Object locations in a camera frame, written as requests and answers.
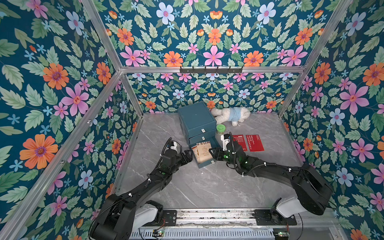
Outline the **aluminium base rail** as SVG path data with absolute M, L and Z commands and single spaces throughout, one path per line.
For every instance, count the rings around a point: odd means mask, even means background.
M 288 218 L 272 217 L 269 208 L 164 209 L 159 226 L 199 228 L 337 228 L 341 224 L 333 211 L 321 216 L 303 212 Z

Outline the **green small jar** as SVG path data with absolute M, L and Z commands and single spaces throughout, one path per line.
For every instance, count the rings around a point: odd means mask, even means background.
M 216 130 L 217 130 L 217 134 L 218 135 L 223 135 L 225 133 L 225 131 L 226 131 L 226 126 L 223 125 L 223 124 L 218 124 L 216 126 Z

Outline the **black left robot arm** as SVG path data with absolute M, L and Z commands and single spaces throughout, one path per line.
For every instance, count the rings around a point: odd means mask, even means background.
M 102 205 L 99 215 L 93 220 L 88 237 L 93 240 L 128 240 L 134 231 L 135 215 L 154 194 L 163 190 L 181 166 L 193 160 L 193 151 L 178 153 L 168 149 L 161 154 L 160 163 L 134 189 L 110 195 Z

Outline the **beige postcard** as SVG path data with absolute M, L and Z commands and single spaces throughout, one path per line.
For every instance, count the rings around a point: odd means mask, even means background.
M 212 146 L 210 142 L 197 143 L 194 147 L 192 147 L 198 164 L 203 164 L 212 159 L 212 155 L 209 152 L 209 149 L 211 148 Z

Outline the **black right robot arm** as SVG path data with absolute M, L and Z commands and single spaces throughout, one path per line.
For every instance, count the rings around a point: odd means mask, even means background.
M 243 177 L 265 178 L 293 188 L 295 196 L 280 199 L 272 207 L 284 218 L 303 212 L 321 216 L 329 205 L 333 194 L 331 186 L 308 164 L 290 167 L 263 161 L 246 155 L 235 141 L 230 141 L 224 148 L 209 149 L 209 152 L 213 159 L 232 165 Z

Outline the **red postcard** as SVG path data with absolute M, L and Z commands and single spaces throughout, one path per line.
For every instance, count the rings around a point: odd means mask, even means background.
M 246 135 L 250 152 L 262 152 L 264 146 L 259 135 Z
M 233 137 L 234 137 L 234 140 L 242 147 L 243 151 L 246 152 L 248 148 L 245 142 L 244 135 L 233 135 Z

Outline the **black hook rail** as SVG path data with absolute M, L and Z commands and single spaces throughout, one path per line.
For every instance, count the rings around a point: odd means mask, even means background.
M 180 67 L 180 73 L 186 74 L 238 74 L 243 72 L 243 67 Z

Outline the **teal drawer cabinet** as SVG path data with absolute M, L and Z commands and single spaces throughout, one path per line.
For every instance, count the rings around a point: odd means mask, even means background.
M 187 143 L 194 152 L 198 167 L 201 169 L 216 162 L 208 149 L 219 148 L 216 139 L 217 121 L 204 102 L 198 102 L 178 109 L 181 128 Z M 205 154 L 198 153 L 198 147 L 207 149 Z

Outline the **white plush toy dog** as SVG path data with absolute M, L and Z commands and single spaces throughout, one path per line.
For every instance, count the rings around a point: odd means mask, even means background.
M 211 110 L 211 114 L 215 117 L 218 125 L 224 122 L 231 122 L 232 126 L 236 127 L 239 123 L 243 123 L 251 115 L 251 112 L 245 107 L 233 107 Z

